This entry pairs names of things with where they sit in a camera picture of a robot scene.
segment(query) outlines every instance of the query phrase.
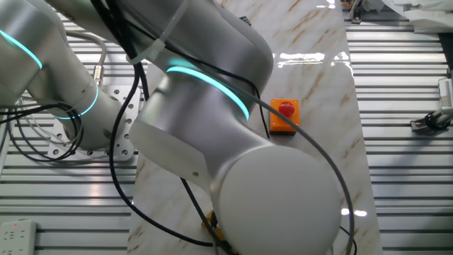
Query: orange box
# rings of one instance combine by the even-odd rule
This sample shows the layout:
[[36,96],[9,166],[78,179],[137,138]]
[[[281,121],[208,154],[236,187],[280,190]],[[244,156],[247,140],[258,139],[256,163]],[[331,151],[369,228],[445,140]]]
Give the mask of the orange box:
[[[300,125],[299,100],[297,99],[273,99],[270,102],[275,110],[287,116],[293,123]],[[294,135],[296,130],[285,121],[271,113],[269,117],[271,135]]]

